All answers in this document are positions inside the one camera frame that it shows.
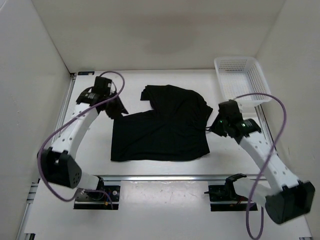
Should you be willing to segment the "black shorts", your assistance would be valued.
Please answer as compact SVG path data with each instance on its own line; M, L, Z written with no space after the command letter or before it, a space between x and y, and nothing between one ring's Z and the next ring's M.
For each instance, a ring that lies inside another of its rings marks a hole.
M199 93L147 85L140 99L152 109L113 121L111 161L192 161L209 154L206 126L213 108Z

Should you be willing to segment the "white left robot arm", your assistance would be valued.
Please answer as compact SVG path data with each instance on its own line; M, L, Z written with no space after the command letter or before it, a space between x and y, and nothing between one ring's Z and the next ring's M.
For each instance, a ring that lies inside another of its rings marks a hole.
M93 87L85 89L79 96L69 120L52 133L38 152L37 165L40 177L48 190L63 202L76 198L64 198L52 184L87 193L93 200L100 200L105 194L103 179L81 169L76 161L79 146L91 124L100 112L110 110L118 103L119 92L107 86L100 92Z

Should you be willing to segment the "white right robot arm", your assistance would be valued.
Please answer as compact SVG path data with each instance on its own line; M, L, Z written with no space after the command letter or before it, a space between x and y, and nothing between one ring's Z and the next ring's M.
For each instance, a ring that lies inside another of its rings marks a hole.
M259 125L241 113L228 116L219 113L209 130L221 137L235 139L262 171L269 186L258 184L251 199L264 207L268 216L280 225L310 212L315 187L302 182L274 154Z

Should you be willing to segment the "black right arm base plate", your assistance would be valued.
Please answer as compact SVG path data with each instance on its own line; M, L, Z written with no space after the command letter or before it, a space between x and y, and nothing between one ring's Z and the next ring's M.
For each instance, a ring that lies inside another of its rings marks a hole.
M211 212L245 212L248 199L245 196L236 194L234 182L246 178L242 173L231 175L225 179L223 185L209 185L208 191Z

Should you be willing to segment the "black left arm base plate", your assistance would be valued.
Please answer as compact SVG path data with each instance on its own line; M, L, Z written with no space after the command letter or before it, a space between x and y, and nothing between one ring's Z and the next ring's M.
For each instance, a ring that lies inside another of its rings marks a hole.
M74 210L110 210L119 209L121 186L99 183L99 192L83 190L77 193Z

